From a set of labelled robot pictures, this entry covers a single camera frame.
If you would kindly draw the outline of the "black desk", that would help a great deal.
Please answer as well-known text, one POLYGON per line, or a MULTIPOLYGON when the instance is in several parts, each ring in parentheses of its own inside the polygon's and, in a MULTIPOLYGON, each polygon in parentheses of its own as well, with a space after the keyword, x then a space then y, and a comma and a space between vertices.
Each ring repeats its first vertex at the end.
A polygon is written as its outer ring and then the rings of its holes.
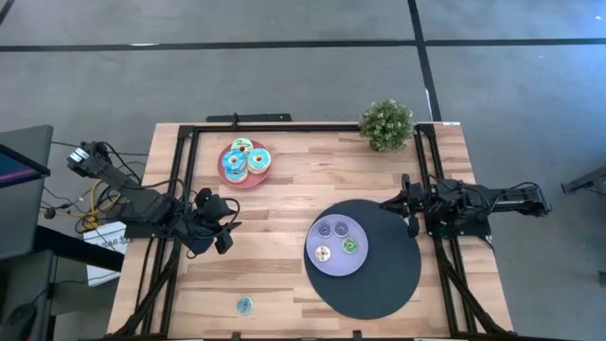
POLYGON ((37 316, 30 341, 52 338, 54 321, 48 298, 55 288, 51 273, 56 257, 117 272, 124 260, 116 251, 37 226, 31 252, 0 260, 0 325, 19 305, 33 303, 37 316))

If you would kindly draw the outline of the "black mounting bracket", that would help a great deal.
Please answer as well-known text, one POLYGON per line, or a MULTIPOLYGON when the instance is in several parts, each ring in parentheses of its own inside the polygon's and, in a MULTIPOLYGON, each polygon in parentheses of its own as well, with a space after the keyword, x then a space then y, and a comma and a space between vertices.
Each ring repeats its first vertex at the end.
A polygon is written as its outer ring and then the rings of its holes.
POLYGON ((278 114, 238 114, 233 113, 225 116, 208 116, 205 119, 209 123, 230 123, 240 124, 243 122, 292 122, 292 116, 290 114, 278 113, 278 114))

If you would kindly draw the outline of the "white printed paper sheet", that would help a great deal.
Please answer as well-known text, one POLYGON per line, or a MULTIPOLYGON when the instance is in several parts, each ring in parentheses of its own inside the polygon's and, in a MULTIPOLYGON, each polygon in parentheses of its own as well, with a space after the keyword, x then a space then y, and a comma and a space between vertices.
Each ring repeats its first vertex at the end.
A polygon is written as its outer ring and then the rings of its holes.
MULTIPOLYGON (((122 255, 126 254, 129 240, 125 237, 126 225, 121 222, 104 224, 96 229, 83 233, 83 239, 91 244, 101 246, 122 255)), ((87 284, 97 287, 110 280, 119 278, 119 272, 103 269, 93 265, 86 266, 87 284)))

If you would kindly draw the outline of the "large mint donut black drizzle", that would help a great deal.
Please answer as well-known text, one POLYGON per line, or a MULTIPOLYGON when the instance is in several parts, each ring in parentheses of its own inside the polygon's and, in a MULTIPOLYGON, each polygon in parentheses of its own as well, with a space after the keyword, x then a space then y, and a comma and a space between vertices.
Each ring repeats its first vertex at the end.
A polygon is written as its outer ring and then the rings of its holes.
POLYGON ((238 152, 238 153, 242 153, 245 155, 247 155, 254 149, 255 149, 255 147, 254 147, 253 142, 250 139, 244 138, 244 137, 239 137, 239 138, 235 139, 233 141, 233 143, 231 144, 231 148, 230 148, 230 150, 232 152, 238 152))

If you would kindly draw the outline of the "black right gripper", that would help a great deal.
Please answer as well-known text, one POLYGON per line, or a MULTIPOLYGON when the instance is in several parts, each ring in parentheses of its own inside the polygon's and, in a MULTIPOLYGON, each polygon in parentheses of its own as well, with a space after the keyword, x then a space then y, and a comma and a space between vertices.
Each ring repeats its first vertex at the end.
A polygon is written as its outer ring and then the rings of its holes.
POLYGON ((424 211, 415 211, 410 206, 411 187, 413 187, 415 184, 420 184, 423 187, 423 184, 412 183, 410 180, 410 176, 407 173, 401 176, 401 184, 401 194, 398 194, 395 197, 380 203, 380 209, 384 209, 400 216, 405 216, 408 219, 407 234, 410 238, 416 238, 420 230, 419 219, 417 215, 419 213, 423 213, 424 211))

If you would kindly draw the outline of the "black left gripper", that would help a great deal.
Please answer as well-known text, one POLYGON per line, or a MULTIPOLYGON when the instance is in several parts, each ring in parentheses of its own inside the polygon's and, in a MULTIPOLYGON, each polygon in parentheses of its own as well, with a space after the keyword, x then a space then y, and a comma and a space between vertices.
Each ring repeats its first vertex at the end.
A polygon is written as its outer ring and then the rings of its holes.
POLYGON ((210 219, 205 213, 205 203, 212 194, 210 188, 202 188, 196 195, 194 200, 196 205, 195 220, 205 229, 205 231, 199 233, 199 236, 203 239, 209 239, 210 237, 214 238, 215 248, 218 253, 225 254, 233 245, 230 233, 237 229, 242 222, 230 221, 222 224, 221 220, 210 219))

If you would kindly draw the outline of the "potted green plant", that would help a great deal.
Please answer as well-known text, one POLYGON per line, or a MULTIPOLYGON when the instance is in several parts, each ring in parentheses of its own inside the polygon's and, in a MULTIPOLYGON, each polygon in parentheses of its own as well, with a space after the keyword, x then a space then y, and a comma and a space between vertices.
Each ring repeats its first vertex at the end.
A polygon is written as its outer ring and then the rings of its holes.
POLYGON ((359 120, 360 136, 375 152, 403 150, 413 135, 413 111, 394 99, 372 102, 359 120))

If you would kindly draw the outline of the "black stand foot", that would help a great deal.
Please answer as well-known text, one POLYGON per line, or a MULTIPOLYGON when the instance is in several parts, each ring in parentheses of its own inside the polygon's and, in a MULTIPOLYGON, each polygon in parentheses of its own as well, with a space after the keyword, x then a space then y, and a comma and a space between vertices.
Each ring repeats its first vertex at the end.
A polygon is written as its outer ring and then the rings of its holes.
POLYGON ((581 189, 606 196, 606 166, 592 170, 575 180, 561 183, 564 194, 574 194, 581 189))

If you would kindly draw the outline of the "computer monitor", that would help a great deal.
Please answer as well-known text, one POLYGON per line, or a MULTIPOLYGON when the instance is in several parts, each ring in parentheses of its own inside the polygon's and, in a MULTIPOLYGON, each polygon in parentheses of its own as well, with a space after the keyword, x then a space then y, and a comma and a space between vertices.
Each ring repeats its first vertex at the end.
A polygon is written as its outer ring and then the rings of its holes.
POLYGON ((48 177, 50 169, 0 144, 0 188, 48 177))

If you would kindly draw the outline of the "pink round plate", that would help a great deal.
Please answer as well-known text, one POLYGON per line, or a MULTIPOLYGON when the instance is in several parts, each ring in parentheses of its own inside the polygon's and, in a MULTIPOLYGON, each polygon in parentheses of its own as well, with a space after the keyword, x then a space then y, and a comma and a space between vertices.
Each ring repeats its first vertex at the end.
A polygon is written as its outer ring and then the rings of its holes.
MULTIPOLYGON (((264 146, 263 146, 263 145, 262 145, 260 142, 257 142, 257 141, 255 141, 255 140, 251 140, 251 141, 253 142, 255 149, 256 149, 256 148, 262 148, 262 149, 266 149, 266 148, 265 148, 265 147, 264 147, 264 146)), ((263 182, 263 181, 264 181, 264 180, 265 180, 265 179, 268 177, 268 175, 269 175, 269 173, 270 173, 270 169, 271 169, 272 164, 273 164, 273 159, 272 159, 272 162, 271 162, 271 166, 269 167, 269 169, 268 169, 266 172, 261 173, 261 174, 254 174, 254 173, 252 173, 252 172, 248 171, 248 177, 247 177, 247 179, 246 179, 245 181, 243 181, 242 183, 238 183, 238 184, 231 184, 231 183, 229 183, 229 182, 227 182, 227 181, 225 180, 225 177, 224 177, 224 171, 225 171, 225 169, 223 168, 223 165, 222 165, 222 158, 223 158, 223 155, 224 155, 225 153, 227 153, 227 152, 231 151, 231 150, 230 150, 230 148, 231 148, 231 144, 232 144, 232 143, 233 143, 233 142, 231 142, 231 143, 230 143, 230 144, 229 144, 229 145, 228 145, 228 146, 227 146, 227 147, 226 147, 226 148, 225 148, 225 149, 224 149, 224 150, 223 150, 223 151, 220 153, 220 156, 219 156, 219 158, 218 158, 218 162, 217 162, 217 168, 218 168, 218 173, 219 173, 219 175, 221 176, 222 180, 223 180, 223 181, 224 181, 224 182, 225 182, 227 185, 229 185, 229 186, 232 186, 232 187, 234 187, 234 188, 242 188, 242 189, 250 189, 250 188, 253 188, 253 187, 255 187, 255 186, 257 186, 257 185, 261 184, 261 183, 262 183, 262 182, 263 182)))

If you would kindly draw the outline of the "black round woven placemat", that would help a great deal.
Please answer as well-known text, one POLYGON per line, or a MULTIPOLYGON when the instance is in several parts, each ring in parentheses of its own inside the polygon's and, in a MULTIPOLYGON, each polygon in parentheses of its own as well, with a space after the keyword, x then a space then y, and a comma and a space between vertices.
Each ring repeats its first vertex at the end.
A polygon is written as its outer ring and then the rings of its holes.
POLYGON ((403 307, 419 284, 421 270, 419 245, 408 236, 405 220, 368 200, 347 200, 330 206, 316 221, 330 214, 358 222, 368 238, 369 250, 359 270, 333 277, 312 265, 304 247, 303 260, 315 292, 334 311, 356 319, 388 316, 403 307))

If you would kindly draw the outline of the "lavender round plate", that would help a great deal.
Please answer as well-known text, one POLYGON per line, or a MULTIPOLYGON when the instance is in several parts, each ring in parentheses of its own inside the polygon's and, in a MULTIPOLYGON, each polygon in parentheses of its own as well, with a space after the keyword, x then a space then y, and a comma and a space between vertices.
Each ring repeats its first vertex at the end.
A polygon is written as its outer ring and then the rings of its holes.
POLYGON ((312 265, 321 273, 333 277, 345 277, 359 270, 365 263, 368 250, 368 238, 362 226, 354 219, 341 214, 330 214, 319 218, 310 228, 305 243, 305 255, 312 265), (331 225, 332 235, 329 238, 321 238, 317 234, 316 227, 321 222, 331 225), (355 254, 347 254, 342 249, 342 240, 344 238, 337 237, 333 232, 334 225, 337 222, 345 222, 348 225, 348 235, 346 238, 353 238, 358 243, 358 249, 355 254), (330 260, 319 262, 315 258, 314 251, 320 245, 325 245, 330 249, 330 260))

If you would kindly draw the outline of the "black computer mouse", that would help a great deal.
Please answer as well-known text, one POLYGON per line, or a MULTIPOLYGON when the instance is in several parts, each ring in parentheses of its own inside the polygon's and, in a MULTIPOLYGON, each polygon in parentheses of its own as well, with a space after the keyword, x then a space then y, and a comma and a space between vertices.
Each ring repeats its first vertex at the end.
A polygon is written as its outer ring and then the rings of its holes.
POLYGON ((30 341, 36 316, 33 303, 16 307, 0 325, 0 341, 30 341))

